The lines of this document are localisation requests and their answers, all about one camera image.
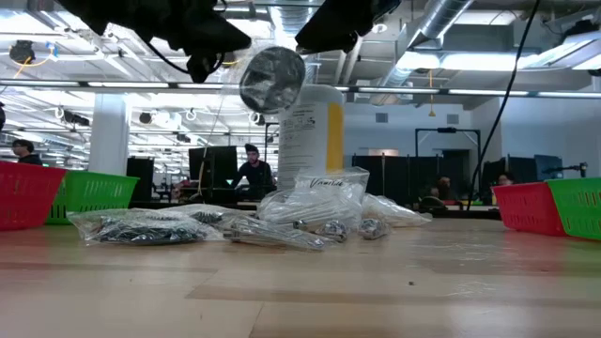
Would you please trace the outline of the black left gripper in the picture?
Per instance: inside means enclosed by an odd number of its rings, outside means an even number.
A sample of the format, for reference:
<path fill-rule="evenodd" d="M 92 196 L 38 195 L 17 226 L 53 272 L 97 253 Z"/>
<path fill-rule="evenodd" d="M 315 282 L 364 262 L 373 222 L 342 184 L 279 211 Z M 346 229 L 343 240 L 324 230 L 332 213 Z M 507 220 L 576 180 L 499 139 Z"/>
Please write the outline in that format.
<path fill-rule="evenodd" d="M 209 49 L 234 52 L 251 46 L 252 39 L 224 20 L 215 7 L 223 0 L 121 0 L 122 25 L 143 42 L 166 40 L 174 50 Z M 194 83 L 202 84 L 222 64 L 222 55 L 195 51 L 187 61 Z"/>

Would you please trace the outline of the overhead light bar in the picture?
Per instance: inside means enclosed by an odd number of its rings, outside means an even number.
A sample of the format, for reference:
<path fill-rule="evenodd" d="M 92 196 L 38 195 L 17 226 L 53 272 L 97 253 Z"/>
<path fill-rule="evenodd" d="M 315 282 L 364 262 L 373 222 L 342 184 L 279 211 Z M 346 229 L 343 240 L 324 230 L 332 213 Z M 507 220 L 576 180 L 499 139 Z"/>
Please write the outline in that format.
<path fill-rule="evenodd" d="M 157 82 L 98 82 L 63 80 L 19 80 L 0 79 L 0 86 L 27 87 L 48 90 L 75 90 L 92 92 L 140 92 L 140 93 L 218 93 L 236 90 L 236 84 L 194 84 Z M 497 89 L 430 88 L 430 87 L 376 87 L 357 85 L 335 85 L 334 89 L 352 94 L 393 94 L 427 96 L 475 96 L 503 97 L 505 92 Z M 601 92 L 583 91 L 524 91 L 511 90 L 510 97 L 528 99 L 601 100 Z"/>

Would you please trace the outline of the clear bag of cotton swabs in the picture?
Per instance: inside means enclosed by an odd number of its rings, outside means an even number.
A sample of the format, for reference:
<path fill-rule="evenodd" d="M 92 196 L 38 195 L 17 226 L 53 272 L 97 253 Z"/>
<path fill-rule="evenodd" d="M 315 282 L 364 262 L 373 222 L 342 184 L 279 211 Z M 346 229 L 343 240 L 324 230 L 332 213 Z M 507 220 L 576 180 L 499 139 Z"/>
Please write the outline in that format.
<path fill-rule="evenodd" d="M 356 230 L 362 221 L 362 200 L 369 176 L 360 167 L 326 174 L 299 172 L 292 188 L 271 192 L 260 202 L 257 216 L 278 224 L 340 221 Z"/>

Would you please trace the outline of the red plastic basket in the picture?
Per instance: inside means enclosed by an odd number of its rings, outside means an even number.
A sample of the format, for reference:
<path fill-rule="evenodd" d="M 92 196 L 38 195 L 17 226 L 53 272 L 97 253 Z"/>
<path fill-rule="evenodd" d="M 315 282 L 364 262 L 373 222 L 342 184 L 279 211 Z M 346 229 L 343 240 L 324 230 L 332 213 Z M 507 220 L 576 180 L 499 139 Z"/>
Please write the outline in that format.
<path fill-rule="evenodd" d="M 0 231 L 45 224 L 67 171 L 0 161 Z"/>
<path fill-rule="evenodd" d="M 546 182 L 496 186 L 493 192 L 505 227 L 546 236 L 566 236 Z"/>

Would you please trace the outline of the white pillar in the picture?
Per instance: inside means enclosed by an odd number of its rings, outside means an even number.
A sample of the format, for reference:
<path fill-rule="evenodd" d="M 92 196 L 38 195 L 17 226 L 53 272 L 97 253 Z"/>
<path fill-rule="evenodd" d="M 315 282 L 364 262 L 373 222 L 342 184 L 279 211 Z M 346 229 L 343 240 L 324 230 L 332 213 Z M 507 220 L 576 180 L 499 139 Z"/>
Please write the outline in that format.
<path fill-rule="evenodd" d="M 97 94 L 91 123 L 88 170 L 125 176 L 131 108 L 124 94 Z"/>

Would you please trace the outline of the silver ventilation duct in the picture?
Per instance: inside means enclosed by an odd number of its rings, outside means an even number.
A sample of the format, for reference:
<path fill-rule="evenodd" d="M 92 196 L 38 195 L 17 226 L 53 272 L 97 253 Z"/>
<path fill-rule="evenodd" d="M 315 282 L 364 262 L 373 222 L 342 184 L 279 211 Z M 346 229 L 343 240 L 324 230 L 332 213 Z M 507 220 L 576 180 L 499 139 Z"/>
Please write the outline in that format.
<path fill-rule="evenodd" d="M 428 0 L 424 14 L 405 23 L 395 42 L 396 60 L 378 86 L 402 87 L 416 69 L 435 69 L 436 66 L 421 66 L 420 50 L 440 51 L 444 35 L 474 0 Z"/>
<path fill-rule="evenodd" d="M 259 6 L 260 13 L 270 17 L 275 43 L 288 49 L 297 48 L 296 36 L 311 20 L 317 8 L 302 6 Z"/>

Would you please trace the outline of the bagged black round pad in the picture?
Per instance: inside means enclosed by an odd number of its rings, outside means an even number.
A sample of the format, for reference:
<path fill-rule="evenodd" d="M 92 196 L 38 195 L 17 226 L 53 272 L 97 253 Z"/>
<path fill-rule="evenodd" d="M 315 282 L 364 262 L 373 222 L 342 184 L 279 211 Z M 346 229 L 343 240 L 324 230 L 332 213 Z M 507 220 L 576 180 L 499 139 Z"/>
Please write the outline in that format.
<path fill-rule="evenodd" d="M 237 96 L 254 113 L 277 115 L 298 101 L 305 85 L 315 82 L 317 66 L 313 54 L 259 41 L 230 68 L 222 93 Z"/>
<path fill-rule="evenodd" d="M 159 246 L 224 240 L 214 227 L 178 211 L 105 209 L 68 212 L 67 218 L 88 245 Z"/>

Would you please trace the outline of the black desk monitor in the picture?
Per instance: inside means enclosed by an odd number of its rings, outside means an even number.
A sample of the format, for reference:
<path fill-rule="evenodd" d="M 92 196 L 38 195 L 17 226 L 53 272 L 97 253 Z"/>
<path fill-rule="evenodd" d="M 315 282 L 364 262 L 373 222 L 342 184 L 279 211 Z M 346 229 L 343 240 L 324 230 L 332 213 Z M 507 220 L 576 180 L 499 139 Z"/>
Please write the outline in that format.
<path fill-rule="evenodd" d="M 535 155 L 534 161 L 537 171 L 537 179 L 545 181 L 549 179 L 562 178 L 562 159 L 556 156 Z"/>
<path fill-rule="evenodd" d="M 234 146 L 190 148 L 191 180 L 199 180 L 203 188 L 231 188 L 238 175 L 238 153 Z"/>

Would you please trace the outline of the clear bag with black items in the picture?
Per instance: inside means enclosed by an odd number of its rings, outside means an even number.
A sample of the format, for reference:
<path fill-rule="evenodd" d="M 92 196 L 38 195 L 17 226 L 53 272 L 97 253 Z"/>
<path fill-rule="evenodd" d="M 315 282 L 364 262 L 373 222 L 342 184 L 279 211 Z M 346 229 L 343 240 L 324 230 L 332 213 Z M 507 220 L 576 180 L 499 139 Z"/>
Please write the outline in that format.
<path fill-rule="evenodd" d="M 181 214 L 185 214 L 201 223 L 206 223 L 210 225 L 216 225 L 218 223 L 221 223 L 229 217 L 247 215 L 247 212 L 244 210 L 207 204 L 188 204 L 176 207 L 167 207 L 163 208 L 162 211 L 178 212 Z"/>

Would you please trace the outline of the white wipes canister yellow label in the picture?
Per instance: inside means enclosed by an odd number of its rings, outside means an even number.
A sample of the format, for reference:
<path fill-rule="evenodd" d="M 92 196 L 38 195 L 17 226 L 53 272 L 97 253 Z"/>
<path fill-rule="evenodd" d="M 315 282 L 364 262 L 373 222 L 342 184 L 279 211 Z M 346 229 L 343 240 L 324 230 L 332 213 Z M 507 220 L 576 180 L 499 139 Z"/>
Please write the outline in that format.
<path fill-rule="evenodd" d="M 295 186 L 299 173 L 323 175 L 344 167 L 345 96 L 332 86 L 307 84 L 279 115 L 277 188 Z"/>

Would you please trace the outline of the black aluminium rig frame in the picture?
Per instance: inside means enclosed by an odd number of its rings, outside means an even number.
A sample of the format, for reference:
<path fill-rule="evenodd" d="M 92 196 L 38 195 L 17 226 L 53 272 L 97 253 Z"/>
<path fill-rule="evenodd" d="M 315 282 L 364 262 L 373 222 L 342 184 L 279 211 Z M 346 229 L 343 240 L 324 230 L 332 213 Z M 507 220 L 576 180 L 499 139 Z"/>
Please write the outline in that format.
<path fill-rule="evenodd" d="M 129 208 L 161 209 L 167 207 L 182 207 L 182 204 L 161 202 L 130 202 Z M 257 202 L 237 202 L 236 204 L 218 204 L 218 207 L 240 209 L 244 211 L 256 211 Z M 464 209 L 462 206 L 448 206 L 445 209 L 419 209 L 420 213 L 429 213 L 434 218 L 445 219 L 476 219 L 500 221 L 501 215 L 497 208 L 487 206 L 475 206 Z"/>

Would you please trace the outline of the black cabinet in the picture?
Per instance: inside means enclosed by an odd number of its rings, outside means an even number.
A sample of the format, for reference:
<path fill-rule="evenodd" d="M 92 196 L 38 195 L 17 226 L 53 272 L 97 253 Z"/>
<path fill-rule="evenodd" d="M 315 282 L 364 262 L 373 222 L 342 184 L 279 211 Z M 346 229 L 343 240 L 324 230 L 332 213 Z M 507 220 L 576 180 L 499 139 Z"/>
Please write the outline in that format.
<path fill-rule="evenodd" d="M 127 176 L 137 177 L 132 202 L 149 202 L 152 195 L 154 160 L 150 158 L 128 158 Z"/>

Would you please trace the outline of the green plastic basket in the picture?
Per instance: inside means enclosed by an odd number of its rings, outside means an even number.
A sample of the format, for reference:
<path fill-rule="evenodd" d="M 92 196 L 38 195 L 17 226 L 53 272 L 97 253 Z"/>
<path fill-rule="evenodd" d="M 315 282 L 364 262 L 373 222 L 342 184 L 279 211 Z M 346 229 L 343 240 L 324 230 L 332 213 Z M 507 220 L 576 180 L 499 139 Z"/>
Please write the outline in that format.
<path fill-rule="evenodd" d="M 46 220 L 49 225 L 67 225 L 69 212 L 127 208 L 138 177 L 68 171 L 57 191 Z"/>
<path fill-rule="evenodd" d="M 564 232 L 601 241 L 601 177 L 548 180 Z"/>

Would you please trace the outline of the black gantry stand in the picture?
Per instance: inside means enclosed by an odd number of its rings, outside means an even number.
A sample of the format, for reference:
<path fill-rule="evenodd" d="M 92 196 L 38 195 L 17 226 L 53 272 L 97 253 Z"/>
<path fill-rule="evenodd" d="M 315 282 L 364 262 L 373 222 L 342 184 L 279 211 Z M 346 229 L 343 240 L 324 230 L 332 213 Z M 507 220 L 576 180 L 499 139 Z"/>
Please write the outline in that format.
<path fill-rule="evenodd" d="M 483 153 L 483 145 L 482 145 L 482 136 L 481 136 L 481 132 L 480 130 L 476 130 L 476 129 L 457 129 L 455 127 L 441 127 L 441 128 L 434 128 L 434 129 L 424 129 L 424 128 L 419 128 L 419 129 L 415 129 L 414 130 L 414 141 L 415 141 L 415 145 L 414 145 L 414 156 L 415 157 L 420 157 L 419 155 L 419 147 L 422 141 L 424 141 L 426 139 L 426 137 L 424 137 L 423 139 L 420 138 L 420 133 L 421 132 L 435 132 L 435 133 L 446 133 L 446 134 L 452 134 L 452 133 L 463 133 L 464 136 L 468 137 L 469 133 L 473 133 L 476 137 L 476 139 L 472 142 L 474 144 L 476 144 L 477 146 L 477 155 L 481 156 Z"/>

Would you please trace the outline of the black partition wall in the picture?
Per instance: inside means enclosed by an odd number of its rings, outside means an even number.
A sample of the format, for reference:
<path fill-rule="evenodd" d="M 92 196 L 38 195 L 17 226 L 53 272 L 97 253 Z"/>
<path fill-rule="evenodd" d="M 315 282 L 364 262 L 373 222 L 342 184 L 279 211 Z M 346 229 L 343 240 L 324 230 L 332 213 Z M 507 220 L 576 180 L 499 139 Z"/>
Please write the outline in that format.
<path fill-rule="evenodd" d="M 350 163 L 369 172 L 366 192 L 392 199 L 398 205 L 413 205 L 448 177 L 454 197 L 469 189 L 469 168 L 460 158 L 352 155 Z"/>

